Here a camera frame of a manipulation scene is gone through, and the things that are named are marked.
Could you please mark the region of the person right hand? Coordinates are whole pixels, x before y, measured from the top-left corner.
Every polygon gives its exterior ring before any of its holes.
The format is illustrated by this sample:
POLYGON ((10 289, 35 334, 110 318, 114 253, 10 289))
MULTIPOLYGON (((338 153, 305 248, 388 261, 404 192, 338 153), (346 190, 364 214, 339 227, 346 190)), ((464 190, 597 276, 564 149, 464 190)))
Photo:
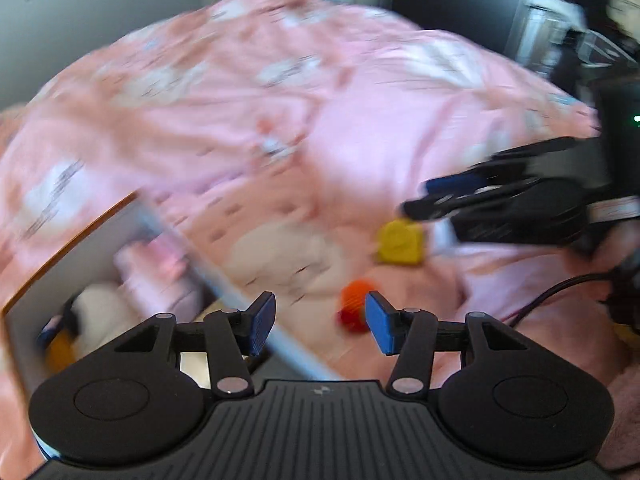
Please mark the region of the person right hand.
MULTIPOLYGON (((570 246, 561 250, 561 256, 566 272, 570 276, 577 276, 611 271, 638 248, 639 220, 636 219, 614 226, 591 255, 580 252, 576 246, 570 246)), ((611 285, 607 282, 591 282, 572 287, 565 297, 584 306, 605 300, 610 291, 611 285)))

